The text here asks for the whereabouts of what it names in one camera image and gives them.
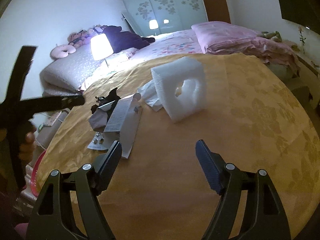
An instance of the pink plastic basket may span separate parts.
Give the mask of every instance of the pink plastic basket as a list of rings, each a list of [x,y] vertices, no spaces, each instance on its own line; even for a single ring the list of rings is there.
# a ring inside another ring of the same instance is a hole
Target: pink plastic basket
[[[35,197],[38,197],[39,196],[39,193],[37,191],[37,186],[36,186],[36,175],[37,175],[37,171],[38,171],[38,168],[39,168],[39,165],[40,165],[40,162],[43,158],[43,156],[45,155],[45,152],[46,150],[44,150],[41,155],[38,157],[36,163],[35,163],[35,166],[33,167],[33,171],[32,171],[32,174],[31,174],[31,183],[30,183],[30,188],[31,188],[31,192],[33,193],[33,195]]]

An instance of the brown door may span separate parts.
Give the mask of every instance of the brown door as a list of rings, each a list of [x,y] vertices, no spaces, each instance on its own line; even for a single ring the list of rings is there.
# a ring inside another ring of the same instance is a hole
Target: brown door
[[[230,15],[226,0],[203,0],[209,22],[230,22]]]

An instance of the lampshade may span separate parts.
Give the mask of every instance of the lampshade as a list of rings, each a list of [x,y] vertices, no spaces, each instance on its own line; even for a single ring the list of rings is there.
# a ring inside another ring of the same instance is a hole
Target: lampshade
[[[107,36],[103,33],[91,38],[91,52],[94,60],[101,60],[113,54]]]
[[[151,20],[149,22],[149,28],[150,28],[150,30],[154,30],[154,29],[159,28],[157,20]]]

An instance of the white cardboard box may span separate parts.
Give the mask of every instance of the white cardboard box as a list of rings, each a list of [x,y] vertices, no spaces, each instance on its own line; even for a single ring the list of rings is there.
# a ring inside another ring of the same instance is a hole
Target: white cardboard box
[[[142,112],[140,98],[141,95],[136,93],[118,101],[103,133],[100,134],[100,138],[103,138],[103,143],[100,145],[101,150],[109,149],[113,142],[118,140],[122,146],[122,157],[125,159],[129,157]],[[94,149],[95,145],[92,144],[93,142],[88,148]]]

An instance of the silver screw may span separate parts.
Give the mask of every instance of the silver screw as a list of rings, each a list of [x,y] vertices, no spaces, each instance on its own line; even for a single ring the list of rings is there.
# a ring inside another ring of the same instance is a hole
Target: silver screw
[[[91,164],[90,163],[86,163],[85,165],[82,166],[82,169],[87,171],[91,169]]]
[[[57,176],[59,174],[59,171],[58,170],[53,170],[51,171],[51,176],[54,177],[54,176]]]
[[[232,163],[227,163],[226,168],[230,171],[233,171],[235,169],[235,166]]]
[[[267,175],[267,172],[265,170],[259,170],[259,174],[261,176],[266,176]]]

